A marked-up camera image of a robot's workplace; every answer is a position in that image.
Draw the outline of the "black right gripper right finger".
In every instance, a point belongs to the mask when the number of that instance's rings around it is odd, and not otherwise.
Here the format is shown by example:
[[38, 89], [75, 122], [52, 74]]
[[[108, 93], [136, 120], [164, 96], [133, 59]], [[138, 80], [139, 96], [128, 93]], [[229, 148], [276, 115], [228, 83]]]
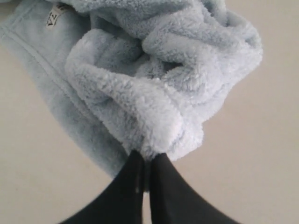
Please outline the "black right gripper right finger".
[[202, 198], [175, 169], [166, 154], [151, 162], [150, 208], [153, 224], [236, 224]]

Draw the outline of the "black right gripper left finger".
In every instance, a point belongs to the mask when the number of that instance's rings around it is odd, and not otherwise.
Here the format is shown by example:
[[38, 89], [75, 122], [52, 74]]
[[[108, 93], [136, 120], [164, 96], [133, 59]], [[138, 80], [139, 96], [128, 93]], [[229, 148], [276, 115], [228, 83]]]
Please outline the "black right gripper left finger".
[[141, 224], [144, 159], [132, 151], [109, 186], [63, 224]]

